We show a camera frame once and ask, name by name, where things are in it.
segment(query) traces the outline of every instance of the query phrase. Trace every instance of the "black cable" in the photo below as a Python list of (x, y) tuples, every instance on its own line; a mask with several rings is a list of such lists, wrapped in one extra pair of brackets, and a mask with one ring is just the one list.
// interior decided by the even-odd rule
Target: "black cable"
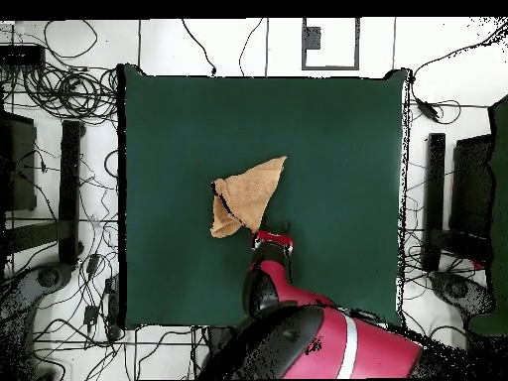
[(249, 44), (249, 40), (250, 40), (250, 37), (252, 36), (252, 34), (254, 34), (254, 31), (256, 31), (259, 26), (261, 25), (261, 22), (263, 22), (263, 19), (265, 18), (261, 18), (259, 20), (259, 23), (254, 27), (254, 29), (250, 32), (249, 36), (247, 37), (247, 41), (245, 41), (245, 44), (243, 46), (243, 49), (242, 49), (242, 52), (240, 54), (240, 58), (238, 59), (238, 65), (240, 66), (240, 71), (242, 72), (242, 76), (244, 76), (244, 72), (243, 72), (243, 68), (242, 68), (242, 56), (243, 56), (243, 53), (245, 52), (245, 49), (247, 47), (247, 44)]
[(27, 159), (29, 156), (35, 155), (35, 154), (38, 154), (39, 158), (41, 158), (41, 170), (43, 171), (43, 173), (45, 173), (47, 171), (46, 163), (44, 162), (44, 158), (41, 155), (41, 152), (39, 152), (39, 150), (37, 150), (37, 149), (34, 151), (30, 151), (30, 152), (26, 153), (25, 155), (23, 155), (18, 161), (16, 161), (16, 165), (18, 165), (21, 161)]
[(74, 337), (74, 335), (75, 335), (75, 332), (74, 332), (73, 334), (71, 334), (71, 335), (70, 335), (70, 336), (69, 336), (66, 340), (64, 340), (62, 343), (60, 343), (60, 344), (59, 344), (59, 345), (58, 345), (55, 349), (52, 349), (52, 351), (51, 351), (50, 353), (48, 353), (47, 355), (45, 355), (45, 359), (46, 359), (46, 358), (48, 358), (48, 357), (49, 357), (50, 355), (52, 355), (53, 353), (57, 352), (57, 351), (58, 351), (58, 350), (62, 347), (62, 345), (63, 345), (63, 344), (65, 344), (68, 340), (71, 340), (71, 339)]
[[(201, 329), (201, 338), (199, 339), (199, 341), (196, 341), (195, 334), (196, 334), (196, 332), (199, 329)], [(204, 340), (204, 335), (203, 335), (203, 331), (202, 330), (203, 330), (203, 327), (200, 327), (198, 325), (195, 325), (195, 326), (190, 328), (190, 332), (191, 332), (191, 337), (190, 337), (190, 362), (192, 364), (192, 371), (193, 371), (194, 379), (197, 378), (198, 372), (201, 371), (201, 367), (196, 362), (195, 352), (199, 348), (199, 346), (201, 345), (201, 342)]]
[(105, 219), (107, 219), (107, 217), (109, 216), (109, 209), (108, 207), (106, 206), (106, 203), (104, 203), (104, 198), (106, 197), (107, 195), (107, 190), (104, 191), (104, 193), (102, 194), (102, 197), (100, 198), (100, 203), (102, 204), (102, 207), (104, 207), (106, 209), (106, 215), (101, 219), (101, 222)]
[(433, 176), (433, 177), (431, 177), (431, 178), (429, 178), (429, 179), (427, 179), (427, 180), (425, 180), (425, 181), (423, 181), (423, 182), (421, 182), (419, 184), (416, 184), (415, 186), (409, 187), (408, 189), (406, 189), (406, 191), (410, 191), (412, 189), (415, 189), (416, 187), (422, 186), (425, 183), (427, 183), (429, 180), (434, 180), (434, 179), (438, 179), (438, 178), (441, 178), (441, 177), (444, 178), (444, 177), (449, 176), (449, 175), (451, 175), (453, 173), (454, 173), (454, 171), (450, 171), (449, 173), (444, 173), (442, 175)]
[(82, 53), (79, 53), (79, 54), (76, 54), (75, 56), (63, 56), (61, 54), (58, 54), (55, 50), (51, 49), (50, 48), (50, 43), (48, 42), (48, 27), (53, 24), (54, 22), (57, 22), (57, 21), (50, 21), (46, 24), (46, 26), (44, 27), (44, 41), (46, 42), (46, 46), (48, 48), (48, 50), (50, 51), (50, 53), (57, 59), (59, 60), (59, 62), (63, 65), (68, 65), (68, 64), (65, 64), (64, 62), (62, 62), (61, 60), (63, 59), (77, 59), (81, 56), (84, 56), (86, 53), (88, 53), (96, 44), (97, 44), (97, 41), (98, 41), (98, 36), (97, 36), (97, 33), (95, 32), (95, 30), (93, 29), (93, 27), (88, 23), (86, 22), (85, 20), (81, 20), (81, 22), (84, 22), (84, 24), (86, 24), (86, 26), (91, 30), (92, 34), (93, 34), (93, 37), (94, 37), (94, 40), (91, 44), (91, 46), (89, 46), (85, 51), (83, 51)]
[(270, 18), (266, 18), (266, 38), (265, 38), (265, 77), (268, 77), (268, 37), (270, 35)]
[(24, 272), (24, 271), (25, 271), (25, 270), (29, 267), (29, 265), (30, 265), (30, 263), (32, 262), (32, 260), (34, 259), (34, 257), (35, 257), (35, 256), (37, 256), (39, 253), (42, 253), (43, 251), (49, 250), (50, 248), (55, 247), (55, 246), (56, 246), (56, 245), (58, 245), (58, 244), (59, 244), (59, 242), (58, 242), (58, 241), (55, 241), (54, 243), (52, 243), (52, 244), (48, 245), (47, 247), (42, 248), (42, 249), (41, 249), (41, 250), (39, 250), (39, 251), (36, 251), (36, 252), (35, 252), (34, 254), (32, 254), (32, 256), (28, 259), (27, 263), (25, 263), (25, 265), (24, 265), (21, 269), (19, 269), (19, 270), (16, 272), (16, 275), (17, 275), (17, 274), (20, 274), (20, 273), (22, 273), (22, 272)]
[(161, 343), (163, 342), (164, 338), (168, 335), (168, 334), (190, 334), (192, 333), (192, 330), (191, 331), (167, 331), (166, 333), (164, 333), (161, 338), (159, 339), (159, 341), (157, 342), (157, 345), (156, 347), (146, 356), (144, 356), (143, 358), (141, 358), (138, 362), (138, 369), (137, 369), (137, 375), (134, 377), (136, 379), (136, 381), (138, 381), (141, 377), (141, 362), (143, 362), (145, 359), (149, 358), (150, 356), (152, 356), (156, 351), (157, 349), (159, 349), (159, 347), (161, 346)]
[(138, 374), (137, 374), (138, 367), (136, 366), (136, 362), (138, 359), (138, 329), (139, 328), (141, 328), (141, 327), (137, 327), (134, 330), (134, 380), (137, 380), (137, 378), (138, 378)]
[[(35, 105), (17, 104), (26, 108), (42, 108), (57, 118), (79, 118), (89, 125), (110, 121), (116, 113), (116, 69), (106, 69), (97, 78), (75, 67), (57, 68), (49, 63), (42, 69), (23, 69), (5, 77), (0, 72), (0, 84), (19, 86), (4, 93), (7, 100), (13, 93), (26, 93)], [(98, 118), (92, 123), (87, 119)]]
[(459, 257), (455, 258), (451, 263), (450, 265), (448, 266), (448, 268), (446, 269), (447, 272), (451, 272), (453, 271), (453, 269), (455, 267), (457, 267), (460, 263), (463, 262), (464, 259), (461, 259)]
[(189, 28), (187, 27), (187, 24), (186, 24), (186, 21), (184, 19), (182, 19), (182, 23), (184, 24), (184, 28), (186, 29), (187, 33), (189, 34), (189, 36), (194, 40), (194, 42), (196, 44), (198, 44), (202, 51), (204, 52), (204, 57), (206, 58), (206, 61), (208, 62), (208, 64), (211, 65), (211, 75), (215, 75), (217, 73), (217, 68), (215, 67), (215, 65), (209, 60), (208, 58), (208, 54), (206, 53), (206, 50), (204, 49), (204, 46), (201, 45), (201, 43), (195, 38), (195, 36), (191, 33), (191, 31), (189, 30)]
[(436, 334), (437, 331), (442, 330), (444, 328), (449, 328), (451, 330), (457, 331), (460, 334), (462, 334), (462, 336), (464, 336), (465, 339), (467, 339), (467, 333), (465, 333), (464, 331), (460, 330), (460, 328), (455, 327), (454, 325), (440, 325), (439, 327), (436, 327), (434, 330), (432, 330), (429, 333), (429, 338), (433, 338), (433, 336)]
[(204, 344), (208, 347), (208, 351), (211, 351), (211, 343), (209, 342), (209, 340), (206, 338), (206, 335), (208, 334), (209, 336), (209, 332), (210, 332), (210, 329), (209, 327), (202, 327), (201, 328), (201, 338), (204, 340)]
[[(454, 50), (452, 51), (451, 53), (448, 53), (442, 57), (439, 57), (437, 59), (433, 59), (429, 62), (426, 62), (426, 63), (423, 63), (422, 65), (420, 65), (420, 67), (418, 67), (414, 74), (413, 74), (413, 77), (412, 77), (412, 80), (411, 80), (411, 93), (413, 94), (413, 97), (415, 98), (415, 100), (417, 101), (418, 103), (418, 107), (420, 108), (420, 110), (430, 119), (434, 120), (436, 123), (438, 124), (443, 124), (443, 125), (447, 125), (447, 124), (451, 124), (453, 122), (455, 122), (458, 117), (460, 116), (461, 114), (461, 106), (460, 104), (455, 101), (454, 99), (450, 99), (450, 100), (446, 100), (446, 101), (441, 101), (441, 102), (435, 102), (435, 103), (429, 103), (429, 102), (426, 102), (426, 101), (423, 101), (422, 99), (420, 99), (416, 94), (415, 94), (415, 89), (414, 89), (414, 85), (415, 85), (415, 81), (417, 79), (417, 73), (425, 66), (429, 65), (429, 64), (433, 64), (433, 63), (436, 63), (436, 62), (439, 62), (443, 59), (448, 59), (448, 58), (451, 58), (451, 57), (455, 57), (457, 56), (458, 54), (460, 53), (463, 53), (465, 51), (468, 51), (468, 50), (473, 50), (477, 47), (480, 47), (480, 46), (489, 46), (489, 45), (492, 45), (494, 43), (497, 43), (499, 41), (501, 41), (501, 39), (503, 39), (504, 37), (506, 37), (507, 35), (507, 30), (508, 30), (508, 21), (505, 21), (501, 26), (499, 26), (491, 35), (489, 35), (485, 40), (479, 42), (479, 43), (476, 43), (476, 44), (473, 44), (473, 45), (470, 45), (470, 46), (465, 46), (465, 47), (462, 47), (462, 48), (459, 48), (457, 50)], [(438, 117), (437, 117), (437, 113), (436, 113), (436, 108), (439, 108), (439, 107), (436, 107), (436, 105), (440, 105), (442, 103), (445, 103), (445, 102), (454, 102), (455, 104), (457, 104), (458, 106), (458, 115), (451, 121), (448, 121), (448, 122), (441, 122)]]
[[(61, 172), (61, 170), (59, 170), (58, 168), (51, 168), (51, 167), (42, 168), (42, 167), (32, 167), (30, 165), (24, 165), (23, 168), (29, 168), (29, 169), (32, 169), (32, 170), (57, 171), (59, 173)], [(95, 178), (95, 176), (88, 177), (87, 179), (83, 179), (83, 178), (79, 177), (79, 180), (81, 181), (81, 183), (79, 185), (80, 188), (82, 186), (84, 186), (84, 185), (90, 185), (90, 186), (101, 188), (101, 189), (105, 189), (105, 190), (108, 190), (108, 191), (116, 191), (116, 188), (113, 189), (113, 188), (105, 186), (103, 183), (99, 182)]]
[(411, 161), (408, 161), (408, 164), (409, 164), (409, 165), (412, 165), (413, 167), (422, 168), (423, 170), (426, 170), (426, 169), (427, 169), (427, 167), (424, 167), (424, 166), (422, 166), (422, 165), (415, 164), (415, 163), (413, 163), (413, 162), (411, 162)]
[(415, 300), (416, 298), (421, 297), (426, 291), (427, 291), (427, 289), (424, 289), (420, 294), (416, 295), (415, 297), (403, 298), (403, 301)]
[(427, 334), (425, 333), (425, 329), (422, 327), (421, 324), (419, 324), (415, 318), (413, 316), (411, 316), (410, 314), (408, 314), (407, 312), (405, 312), (404, 310), (402, 310), (402, 313), (404, 313), (405, 316), (409, 317), (419, 328), (420, 330), (423, 332), (424, 336), (427, 336)]
[[(84, 300), (84, 292), (85, 292), (85, 289), (82, 290), (81, 292), (81, 298), (79, 300), (79, 302), (77, 303), (77, 305), (75, 306), (74, 308), (74, 311), (72, 312), (72, 314), (70, 315), (70, 317), (66, 320), (67, 322), (70, 322), (74, 316), (77, 314), (77, 310), (79, 310), (79, 307), (81, 306), (81, 303), (83, 302)], [(34, 333), (34, 334), (49, 334), (49, 333), (56, 333), (57, 331), (59, 331), (62, 327), (64, 326), (64, 324), (62, 324), (59, 328), (55, 329), (55, 330), (52, 330), (52, 331), (47, 331), (46, 329), (44, 329), (42, 332), (40, 333)]]
[(113, 179), (118, 179), (118, 175), (113, 175), (107, 168), (107, 161), (109, 158), (111, 158), (112, 155), (114, 154), (118, 154), (118, 149), (115, 149), (114, 151), (110, 152), (109, 154), (106, 155), (106, 158), (104, 159), (104, 170), (106, 170), (106, 173), (108, 174), (109, 177), (112, 177)]
[[(86, 256), (86, 258), (82, 261), (82, 264), (81, 264), (81, 267), (82, 265), (84, 265), (84, 263), (91, 257), (91, 254), (89, 254), (88, 256)], [(74, 293), (74, 295), (72, 295), (71, 297), (65, 299), (65, 300), (62, 300), (62, 301), (56, 301), (55, 303), (52, 303), (52, 304), (49, 304), (48, 306), (46, 307), (39, 307), (39, 310), (47, 310), (47, 309), (50, 309), (52, 306), (55, 306), (57, 304), (61, 304), (61, 303), (66, 303), (67, 301), (70, 301), (72, 298), (74, 298), (77, 294), (79, 294), (81, 288), (83, 288), (84, 285), (82, 287), (78, 287), (77, 288), (77, 291)]]
[(138, 20), (138, 67), (141, 66), (141, 19)]
[(123, 352), (124, 352), (123, 359), (124, 359), (124, 366), (125, 366), (125, 374), (127, 375), (127, 379), (129, 381), (132, 381), (131, 377), (129, 375), (129, 369), (127, 368), (127, 345), (125, 343), (123, 344)]
[(50, 327), (55, 323), (55, 322), (61, 322), (63, 323), (64, 325), (66, 325), (67, 327), (70, 327), (72, 330), (74, 330), (74, 332), (76, 334), (79, 334), (81, 337), (83, 337), (84, 339), (88, 340), (90, 343), (92, 343), (93, 345), (95, 346), (98, 346), (98, 347), (105, 347), (105, 345), (109, 345), (109, 342), (101, 342), (101, 341), (96, 341), (96, 340), (93, 340), (91, 337), (89, 337), (88, 335), (84, 334), (83, 332), (79, 331), (77, 328), (75, 328), (72, 324), (70, 324), (67, 320), (63, 319), (63, 318), (55, 318), (54, 320), (52, 320), (47, 326), (46, 328), (41, 331), (39, 334), (37, 334), (37, 336), (34, 337), (34, 341), (37, 341), (41, 338), (41, 336), (43, 336), (44, 334), (46, 334), (47, 330), (50, 329)]
[[(122, 345), (119, 345), (117, 349), (114, 348), (114, 346), (111, 346), (113, 348), (113, 350), (109, 353), (107, 353), (91, 370), (90, 372), (88, 373), (88, 375), (86, 376), (85, 380), (84, 381), (89, 381), (91, 380), (93, 377), (97, 377), (96, 381), (98, 381), (98, 379), (100, 378), (100, 375), (102, 374), (102, 372), (111, 364), (111, 362), (113, 362), (114, 358), (116, 357), (116, 355), (118, 355), (118, 351), (120, 350)], [(110, 356), (112, 355), (112, 358), (111, 360), (107, 363), (107, 365), (104, 365), (104, 362), (106, 361), (107, 358), (109, 358)], [(97, 369), (97, 367), (102, 364), (103, 366), (101, 367), (101, 369), (91, 375), (91, 373), (93, 371), (95, 371), (95, 369)]]
[[(77, 313), (77, 310), (80, 308), (81, 302), (84, 300), (84, 293), (85, 293), (85, 292), (89, 292), (89, 293), (90, 293), (90, 290), (89, 290), (89, 289), (88, 289), (88, 290), (86, 289), (86, 284), (87, 284), (87, 283), (89, 283), (90, 281), (93, 281), (93, 277), (91, 277), (89, 280), (86, 280), (86, 278), (84, 277), (84, 273), (83, 273), (84, 263), (85, 263), (88, 259), (90, 259), (90, 257), (91, 257), (91, 254), (88, 254), (88, 256), (87, 256), (87, 257), (83, 260), (83, 264), (82, 264), (82, 265), (80, 266), (80, 268), (79, 268), (79, 274), (78, 274), (78, 290), (76, 291), (76, 293), (74, 293), (74, 294), (72, 295), (72, 297), (71, 297), (71, 298), (73, 298), (73, 297), (74, 297), (77, 293), (79, 293), (79, 291), (81, 290), (81, 288), (83, 288), (83, 290), (82, 290), (82, 293), (81, 293), (81, 298), (80, 298), (79, 302), (77, 303), (77, 306), (75, 307), (74, 311), (72, 312), (72, 314), (70, 315), (70, 317), (67, 319), (67, 322), (70, 322), (70, 320), (71, 320), (71, 319), (75, 316), (75, 314)], [(109, 263), (109, 266), (110, 266), (110, 269), (111, 269), (111, 276), (112, 276), (112, 271), (113, 271), (113, 269), (112, 269), (111, 263), (110, 263), (110, 262), (108, 262), (108, 263)], [(81, 286), (81, 285), (79, 284), (79, 279), (82, 279), (82, 280), (83, 280), (83, 286)], [(104, 297), (105, 297), (105, 294), (103, 293), (103, 294), (102, 294), (102, 296), (100, 297), (100, 304), (102, 304), (102, 302), (103, 302), (103, 300), (104, 300)], [(41, 310), (48, 309), (48, 308), (50, 308), (50, 307), (52, 307), (52, 306), (53, 306), (53, 305), (49, 305), (49, 306), (47, 306), (47, 307), (41, 308)], [(102, 320), (103, 320), (104, 324), (106, 325), (106, 322), (105, 322), (105, 315), (104, 315), (103, 313), (101, 313), (101, 312), (99, 312), (99, 315), (101, 316), (101, 318), (102, 318)], [(47, 333), (54, 333), (54, 332), (56, 332), (56, 331), (60, 330), (63, 326), (64, 326), (64, 325), (61, 325), (59, 328), (57, 328), (56, 330), (53, 330), (53, 331), (47, 331), (47, 330), (45, 329), (45, 330), (43, 330), (42, 334), (44, 334), (45, 332), (47, 332)]]
[(55, 216), (55, 213), (53, 212), (53, 209), (52, 209), (52, 206), (50, 204), (50, 201), (48, 200), (48, 198), (46, 197), (45, 193), (43, 192), (43, 189), (41, 189), (39, 186), (37, 186), (34, 182), (32, 182), (30, 179), (28, 179), (23, 173), (19, 173), (17, 172), (16, 173), (19, 177), (21, 177), (23, 180), (25, 180), (27, 183), (29, 183), (30, 185), (32, 185), (35, 189), (37, 189), (42, 195), (43, 195), (43, 198), (44, 200), (46, 201), (46, 204), (48, 205), (48, 209), (50, 210), (50, 214), (53, 218), (53, 221), (57, 223), (57, 230), (58, 230), (58, 220), (57, 220), (57, 217)]
[(50, 361), (48, 359), (41, 358), (41, 357), (37, 356), (35, 353), (34, 353), (34, 357), (36, 359), (38, 359), (40, 362), (47, 362), (49, 364), (56, 365), (56, 366), (60, 367), (62, 369), (63, 373), (62, 373), (62, 377), (60, 378), (59, 381), (64, 381), (66, 370), (62, 364), (60, 364), (59, 362), (54, 362), (54, 361)]

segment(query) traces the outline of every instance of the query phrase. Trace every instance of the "green mat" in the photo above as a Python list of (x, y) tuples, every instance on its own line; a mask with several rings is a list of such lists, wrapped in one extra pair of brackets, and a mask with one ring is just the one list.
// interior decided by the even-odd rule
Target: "green mat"
[(210, 184), (284, 155), (266, 214), (292, 223), (295, 285), (399, 322), (405, 71), (386, 80), (124, 72), (128, 327), (244, 319), (250, 232), (211, 237)]

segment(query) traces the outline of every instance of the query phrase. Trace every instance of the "white stripe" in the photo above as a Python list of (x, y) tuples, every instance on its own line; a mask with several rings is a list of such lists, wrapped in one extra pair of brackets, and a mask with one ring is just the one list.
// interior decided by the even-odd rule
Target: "white stripe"
[(342, 314), (345, 317), (345, 324), (347, 328), (344, 358), (342, 365), (338, 370), (337, 380), (350, 378), (353, 373), (354, 361), (356, 360), (356, 350), (358, 349), (358, 331), (356, 330), (356, 323), (351, 317)]

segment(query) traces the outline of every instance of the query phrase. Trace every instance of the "cloth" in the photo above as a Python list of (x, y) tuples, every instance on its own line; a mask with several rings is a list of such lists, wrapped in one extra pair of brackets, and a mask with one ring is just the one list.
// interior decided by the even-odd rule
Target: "cloth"
[(286, 157), (272, 159), (244, 174), (212, 183), (211, 236), (223, 238), (243, 225), (256, 232), (270, 197), (277, 188)]

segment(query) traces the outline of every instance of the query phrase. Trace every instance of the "floor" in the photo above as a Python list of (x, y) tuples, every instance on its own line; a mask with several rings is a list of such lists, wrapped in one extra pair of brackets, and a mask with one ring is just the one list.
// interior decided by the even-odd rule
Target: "floor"
[[(358, 75), (363, 77), (383, 77), (392, 68), (411, 68), (444, 56), (458, 48), (476, 44), (493, 32), (499, 23), (488, 18), (362, 18), (360, 36), (359, 71), (302, 71), (301, 42), (302, 20), (291, 18), (249, 18), (241, 20), (186, 20), (186, 23), (203, 46), (209, 60), (216, 67), (218, 76), (330, 76)], [(43, 43), (47, 22), (22, 22), (15, 26), (14, 42)], [(211, 66), (205, 60), (201, 48), (191, 39), (180, 20), (149, 21), (83, 21), (55, 22), (47, 26), (46, 42), (61, 61), (73, 66), (114, 68), (119, 63), (138, 64), (146, 74), (211, 74)], [(310, 59), (316, 63), (333, 59), (335, 64), (349, 60), (349, 49), (343, 50), (343, 57), (334, 56), (335, 40), (329, 41), (326, 28), (341, 25), (313, 19), (308, 26), (323, 27), (322, 49), (329, 56), (318, 56), (313, 52)], [(0, 42), (11, 41), (11, 27), (0, 24)], [(239, 57), (244, 44), (251, 34), (243, 52), (241, 68)], [(88, 47), (93, 47), (84, 54)], [(75, 59), (66, 57), (78, 56)], [(423, 200), (423, 174), (425, 165), (425, 139), (429, 133), (446, 133), (446, 172), (452, 170), (451, 152), (458, 139), (490, 133), (486, 107), (501, 99), (508, 92), (508, 63), (506, 61), (506, 41), (489, 47), (471, 49), (451, 59), (441, 60), (422, 67), (415, 82), (416, 94), (428, 102), (445, 102), (442, 107), (442, 122), (455, 122), (440, 125), (420, 116), (416, 106), (412, 106), (410, 165), (407, 190), (407, 226), (415, 229), (419, 236), (418, 219), (421, 218)], [(62, 65), (50, 54), (49, 63)], [(103, 70), (91, 69), (89, 74), (99, 77)], [(14, 95), (13, 109), (16, 113), (34, 118), (38, 129), (38, 147), (48, 168), (60, 167), (59, 148), (62, 126), (58, 118), (33, 106), (34, 103), (24, 93)], [(80, 240), (85, 246), (83, 260), (91, 250), (107, 256), (106, 263), (99, 267), (100, 274), (94, 279), (98, 291), (91, 292), (98, 300), (104, 282), (111, 273), (118, 271), (115, 241), (117, 240), (116, 221), (117, 195), (116, 180), (104, 169), (106, 156), (117, 148), (114, 121), (100, 125), (88, 125), (82, 139), (81, 178), (87, 183), (81, 187)], [(116, 155), (107, 162), (113, 175), (116, 172)], [(444, 224), (447, 224), (449, 196), (452, 175), (445, 178)], [(36, 184), (49, 200), (53, 210), (58, 210), (59, 171), (45, 173), (36, 171)], [(8, 215), (9, 223), (15, 226), (34, 223), (37, 220), (52, 220), (46, 201), (38, 192), (38, 207), (34, 211), (19, 211)], [(413, 237), (408, 238), (407, 250), (415, 253), (418, 245)], [(6, 268), (6, 274), (21, 269), (35, 252), (32, 249), (15, 254)], [(50, 261), (57, 257), (57, 248), (41, 251), (31, 260), (31, 264)], [(442, 257), (444, 268), (452, 259)], [(471, 262), (462, 262), (460, 267), (471, 269)], [(418, 270), (408, 274), (408, 279), (416, 277)], [(473, 275), (479, 283), (484, 283), (481, 272)], [(202, 362), (207, 348), (199, 339), (199, 329), (191, 327), (145, 326), (138, 331), (128, 331), (118, 343), (115, 351), (101, 347), (86, 347), (79, 332), (54, 321), (63, 318), (86, 333), (82, 324), (84, 300), (81, 298), (77, 275), (70, 284), (42, 302), (38, 311), (35, 331), (45, 330), (36, 342), (37, 355), (48, 357), (65, 368), (64, 380), (133, 380), (133, 379), (191, 379), (194, 376), (193, 362)], [(426, 288), (425, 280), (409, 282), (405, 287), (403, 309), (407, 313), (407, 323), (416, 331), (429, 334), (440, 325), (451, 324), (462, 328), (457, 311), (438, 300)], [(94, 340), (104, 340), (101, 322), (92, 329)], [(434, 338), (444, 343), (464, 347), (464, 338), (458, 332), (443, 329)], [(57, 367), (58, 378), (63, 371)]]

